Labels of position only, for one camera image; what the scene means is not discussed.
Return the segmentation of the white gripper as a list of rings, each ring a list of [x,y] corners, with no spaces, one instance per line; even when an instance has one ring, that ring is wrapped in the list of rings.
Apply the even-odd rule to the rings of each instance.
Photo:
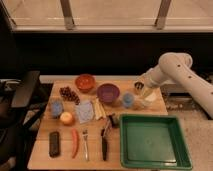
[[[151,90],[143,83],[142,76],[139,76],[134,83],[134,90],[138,95],[148,95]]]

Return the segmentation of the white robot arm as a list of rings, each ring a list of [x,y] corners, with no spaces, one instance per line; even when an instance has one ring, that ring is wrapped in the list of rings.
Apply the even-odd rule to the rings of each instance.
[[[213,85],[191,70],[192,63],[192,57],[187,53],[164,53],[158,64],[142,75],[144,86],[139,97],[145,99],[167,80],[172,80],[181,85],[213,119]]]

